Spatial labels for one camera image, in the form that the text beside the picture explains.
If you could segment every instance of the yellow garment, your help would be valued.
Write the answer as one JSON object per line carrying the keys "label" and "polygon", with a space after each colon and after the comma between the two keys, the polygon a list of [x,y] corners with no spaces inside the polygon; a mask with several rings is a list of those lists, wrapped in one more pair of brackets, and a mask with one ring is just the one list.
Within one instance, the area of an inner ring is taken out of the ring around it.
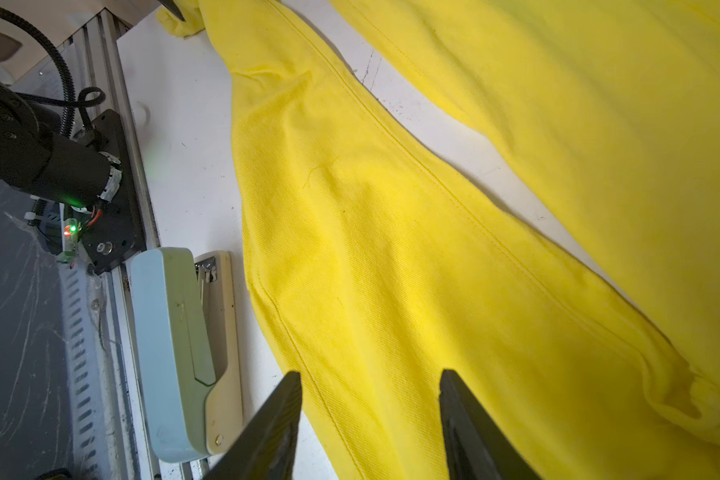
{"label": "yellow garment", "polygon": [[[447,476],[443,368],[545,478],[720,477],[720,392],[601,278],[423,148],[278,2],[200,12],[232,74],[254,310],[341,478]],[[161,14],[178,35],[200,20]]]}
{"label": "yellow garment", "polygon": [[720,0],[331,0],[720,386]]}

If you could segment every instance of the white table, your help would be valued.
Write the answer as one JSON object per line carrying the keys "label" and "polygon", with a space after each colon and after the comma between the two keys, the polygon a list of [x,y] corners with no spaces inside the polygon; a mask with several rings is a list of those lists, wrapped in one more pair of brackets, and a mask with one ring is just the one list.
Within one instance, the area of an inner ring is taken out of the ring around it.
{"label": "white table", "polygon": [[[328,0],[284,3],[332,43],[358,80],[424,145],[497,204],[603,275],[488,139],[432,105]],[[256,322],[242,268],[240,190],[230,144],[230,74],[204,32],[175,38],[154,15],[117,45],[162,246],[184,246],[195,255],[232,252],[243,408],[250,419],[282,374]],[[336,477],[303,414],[294,477]]]}

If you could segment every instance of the bolt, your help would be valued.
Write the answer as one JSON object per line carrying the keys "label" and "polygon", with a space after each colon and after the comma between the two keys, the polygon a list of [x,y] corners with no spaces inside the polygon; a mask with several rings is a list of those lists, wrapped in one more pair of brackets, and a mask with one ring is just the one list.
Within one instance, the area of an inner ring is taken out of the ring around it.
{"label": "bolt", "polygon": [[112,242],[101,242],[96,245],[96,252],[103,255],[109,255],[112,252]]}

